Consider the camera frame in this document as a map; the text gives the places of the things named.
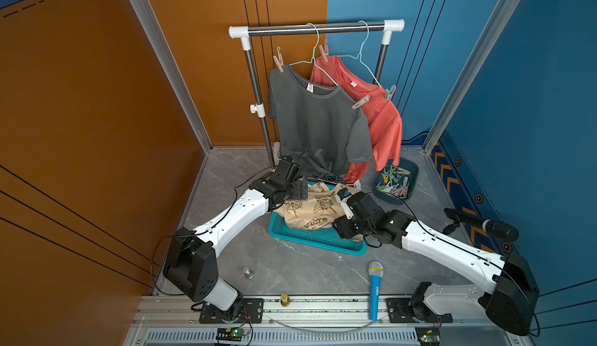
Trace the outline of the beige patterned cloth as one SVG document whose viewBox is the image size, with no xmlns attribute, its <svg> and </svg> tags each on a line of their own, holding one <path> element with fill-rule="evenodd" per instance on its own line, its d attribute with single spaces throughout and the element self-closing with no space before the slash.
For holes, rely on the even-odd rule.
<svg viewBox="0 0 597 346">
<path fill-rule="evenodd" d="M 275 234 L 317 243 L 331 244 L 331 233 L 335 233 L 332 223 L 345 216 L 336 199 L 336 193 L 346 187 L 353 195 L 357 187 L 337 184 L 334 188 L 320 182 L 309 183 L 309 198 L 306 201 L 287 199 L 272 212 L 275 221 Z"/>
</svg>

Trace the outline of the grey garment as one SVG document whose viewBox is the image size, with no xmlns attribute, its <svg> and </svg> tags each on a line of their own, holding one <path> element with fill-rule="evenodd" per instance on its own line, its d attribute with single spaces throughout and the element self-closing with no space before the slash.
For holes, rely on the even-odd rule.
<svg viewBox="0 0 597 346">
<path fill-rule="evenodd" d="M 281 154 L 303 173 L 345 176 L 373 160 L 368 119 L 339 86 L 321 86 L 292 67 L 272 69 L 269 117 L 278 123 Z"/>
</svg>

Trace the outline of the white clothespin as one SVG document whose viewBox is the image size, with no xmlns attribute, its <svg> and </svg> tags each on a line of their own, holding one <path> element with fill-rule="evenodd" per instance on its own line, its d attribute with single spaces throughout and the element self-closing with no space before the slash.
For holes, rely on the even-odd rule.
<svg viewBox="0 0 597 346">
<path fill-rule="evenodd" d="M 360 100 L 357 100 L 353 105 L 352 105 L 352 109 L 353 110 L 357 110 L 360 107 L 362 107 L 363 105 L 365 105 L 366 103 L 368 103 L 370 101 L 370 96 L 366 95 L 364 97 L 362 97 Z"/>
</svg>

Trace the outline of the red t-shirt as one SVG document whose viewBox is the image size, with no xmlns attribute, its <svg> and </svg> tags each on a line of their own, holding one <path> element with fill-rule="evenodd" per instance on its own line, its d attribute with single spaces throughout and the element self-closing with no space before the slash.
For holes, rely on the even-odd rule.
<svg viewBox="0 0 597 346">
<path fill-rule="evenodd" d="M 373 146 L 372 163 L 377 171 L 382 171 L 388 162 L 399 167 L 402 118 L 393 103 L 386 100 L 386 91 L 382 86 L 357 77 L 337 55 L 317 58 L 309 80 L 322 86 L 339 86 L 354 102 L 369 97 L 369 101 L 360 109 L 368 121 Z"/>
</svg>

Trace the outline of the white wire hanger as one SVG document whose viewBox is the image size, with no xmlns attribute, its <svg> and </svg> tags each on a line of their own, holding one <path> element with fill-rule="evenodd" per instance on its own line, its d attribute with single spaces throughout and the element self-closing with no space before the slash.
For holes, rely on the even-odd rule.
<svg viewBox="0 0 597 346">
<path fill-rule="evenodd" d="M 312 23 L 307 23 L 307 25 L 309 25 L 310 27 L 312 27 L 317 35 L 317 42 L 314 45 L 313 49 L 312 49 L 312 57 L 311 60 L 309 61 L 298 61 L 298 62 L 294 62 L 291 63 L 290 66 L 295 66 L 298 64 L 312 64 L 314 69 L 319 69 L 322 71 L 322 73 L 328 78 L 329 81 L 331 81 L 335 86 L 338 86 L 337 82 L 326 72 L 325 69 L 322 69 L 320 66 L 317 65 L 317 57 L 316 57 L 316 52 L 318 49 L 318 46 L 320 45 L 320 32 L 317 29 L 317 26 L 315 24 Z"/>
</svg>

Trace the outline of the grey clothespin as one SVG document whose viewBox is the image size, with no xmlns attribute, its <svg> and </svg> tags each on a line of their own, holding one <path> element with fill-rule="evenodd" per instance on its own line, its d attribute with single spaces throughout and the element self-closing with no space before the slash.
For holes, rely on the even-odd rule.
<svg viewBox="0 0 597 346">
<path fill-rule="evenodd" d="M 396 85 L 390 87 L 390 89 L 385 90 L 385 102 L 389 102 L 393 99 L 393 96 L 396 92 Z"/>
</svg>

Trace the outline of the beige clothespin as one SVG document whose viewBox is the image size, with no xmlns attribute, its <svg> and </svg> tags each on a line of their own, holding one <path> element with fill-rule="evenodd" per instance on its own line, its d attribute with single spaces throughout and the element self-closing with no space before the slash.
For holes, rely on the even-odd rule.
<svg viewBox="0 0 597 346">
<path fill-rule="evenodd" d="M 276 68 L 278 69 L 279 72 L 284 72 L 284 59 L 283 59 L 283 55 L 281 53 L 281 47 L 278 46 L 277 47 L 277 51 L 276 53 L 273 55 L 273 60 L 275 63 Z"/>
</svg>

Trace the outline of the pink clothespin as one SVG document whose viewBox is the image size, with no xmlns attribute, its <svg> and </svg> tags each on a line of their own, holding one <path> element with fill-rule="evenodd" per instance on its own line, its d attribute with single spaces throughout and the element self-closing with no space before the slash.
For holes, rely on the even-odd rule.
<svg viewBox="0 0 597 346">
<path fill-rule="evenodd" d="M 323 62 L 328 63 L 330 54 L 327 40 L 325 40 L 323 44 L 319 44 L 318 49 L 320 52 L 320 58 L 322 58 Z"/>
</svg>

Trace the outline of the light green wire hanger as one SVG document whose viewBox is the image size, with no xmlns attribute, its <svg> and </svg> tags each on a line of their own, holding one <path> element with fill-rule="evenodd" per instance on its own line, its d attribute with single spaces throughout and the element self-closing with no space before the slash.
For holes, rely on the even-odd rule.
<svg viewBox="0 0 597 346">
<path fill-rule="evenodd" d="M 362 24 L 365 26 L 365 30 L 366 30 L 366 35 L 365 38 L 363 39 L 362 43 L 360 44 L 359 47 L 359 52 L 356 55 L 339 55 L 339 58 L 352 58 L 356 61 L 358 61 L 370 74 L 370 76 L 373 78 L 373 83 L 376 84 L 377 86 L 380 86 L 381 83 L 379 82 L 378 78 L 376 77 L 375 73 L 371 70 L 371 68 L 368 66 L 368 64 L 363 60 L 363 53 L 364 53 L 364 48 L 365 45 L 368 42 L 368 38 L 370 35 L 370 29 L 369 29 L 369 25 L 366 21 L 359 21 L 359 24 Z"/>
</svg>

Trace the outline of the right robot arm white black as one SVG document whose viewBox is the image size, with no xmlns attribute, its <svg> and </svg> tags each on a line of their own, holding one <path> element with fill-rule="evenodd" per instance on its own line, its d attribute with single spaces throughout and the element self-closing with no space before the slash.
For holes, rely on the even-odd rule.
<svg viewBox="0 0 597 346">
<path fill-rule="evenodd" d="M 386 212 L 369 194 L 340 189 L 336 200 L 345 213 L 334 220 L 340 238 L 372 237 L 427 257 L 469 280 L 469 285 L 422 282 L 405 312 L 416 321 L 448 322 L 461 314 L 487 318 L 500 329 L 518 336 L 538 336 L 535 309 L 539 287 L 528 261 L 521 254 L 507 256 L 477 249 L 439 232 L 401 210 Z"/>
</svg>

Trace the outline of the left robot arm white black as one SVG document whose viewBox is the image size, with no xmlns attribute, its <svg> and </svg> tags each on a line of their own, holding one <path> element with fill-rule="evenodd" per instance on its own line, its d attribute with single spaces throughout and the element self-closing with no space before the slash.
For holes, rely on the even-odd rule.
<svg viewBox="0 0 597 346">
<path fill-rule="evenodd" d="M 291 157 L 274 171 L 251 181 L 231 206 L 193 230 L 180 228 L 171 237 L 163 276 L 194 302 L 203 302 L 232 321 L 242 311 L 243 295 L 219 275 L 217 258 L 254 220 L 280 207 L 294 190 L 299 167 Z"/>
</svg>

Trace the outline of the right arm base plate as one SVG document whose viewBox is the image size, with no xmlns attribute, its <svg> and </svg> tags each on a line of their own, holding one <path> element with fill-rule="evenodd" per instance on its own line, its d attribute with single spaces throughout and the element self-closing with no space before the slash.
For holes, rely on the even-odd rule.
<svg viewBox="0 0 597 346">
<path fill-rule="evenodd" d="M 388 298 L 386 308 L 391 324 L 451 324 L 453 322 L 451 314 L 438 315 L 423 302 L 411 305 L 409 298 Z"/>
</svg>

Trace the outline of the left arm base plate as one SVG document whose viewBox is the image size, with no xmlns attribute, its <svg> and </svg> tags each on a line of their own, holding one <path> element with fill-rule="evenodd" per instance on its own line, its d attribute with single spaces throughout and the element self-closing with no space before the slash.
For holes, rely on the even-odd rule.
<svg viewBox="0 0 597 346">
<path fill-rule="evenodd" d="M 244 298 L 238 307 L 233 306 L 230 310 L 223 311 L 211 304 L 203 305 L 200 316 L 200 324 L 241 324 L 251 322 L 260 324 L 264 315 L 263 298 Z"/>
</svg>

